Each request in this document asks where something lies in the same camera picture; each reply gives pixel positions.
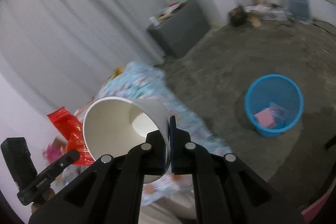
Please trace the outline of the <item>person left hand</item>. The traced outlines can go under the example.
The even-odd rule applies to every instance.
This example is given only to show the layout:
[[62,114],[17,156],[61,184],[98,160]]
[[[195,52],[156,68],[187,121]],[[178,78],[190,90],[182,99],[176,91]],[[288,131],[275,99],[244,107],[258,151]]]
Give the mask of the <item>person left hand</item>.
[[43,194],[37,196],[35,202],[31,205],[31,213],[33,214],[38,209],[41,208],[48,200],[50,200],[55,195],[55,191],[52,188],[49,188]]

